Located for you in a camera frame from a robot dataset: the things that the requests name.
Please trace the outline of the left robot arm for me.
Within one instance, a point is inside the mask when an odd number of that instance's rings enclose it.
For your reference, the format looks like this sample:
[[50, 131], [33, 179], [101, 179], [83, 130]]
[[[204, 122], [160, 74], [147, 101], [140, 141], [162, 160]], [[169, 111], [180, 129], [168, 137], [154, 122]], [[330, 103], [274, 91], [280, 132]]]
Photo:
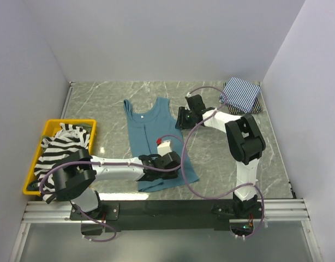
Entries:
[[110, 160], [83, 149], [58, 161], [40, 181], [39, 190], [42, 195], [51, 195], [51, 200], [69, 201], [75, 212], [97, 219], [107, 213], [107, 208], [90, 188], [93, 182], [170, 180], [178, 177], [180, 166], [181, 159], [175, 151]]

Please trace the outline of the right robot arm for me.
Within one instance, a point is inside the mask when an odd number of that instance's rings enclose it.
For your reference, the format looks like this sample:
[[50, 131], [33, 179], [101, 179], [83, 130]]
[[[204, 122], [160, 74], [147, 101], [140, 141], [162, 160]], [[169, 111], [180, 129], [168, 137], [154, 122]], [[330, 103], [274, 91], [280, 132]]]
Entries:
[[199, 94], [187, 95], [186, 101], [186, 107], [179, 107], [176, 127], [193, 130], [196, 126], [205, 126], [226, 134], [237, 174], [230, 212], [239, 218], [246, 217], [256, 209], [257, 169], [266, 148], [254, 117], [249, 114], [235, 116], [213, 107], [207, 108]]

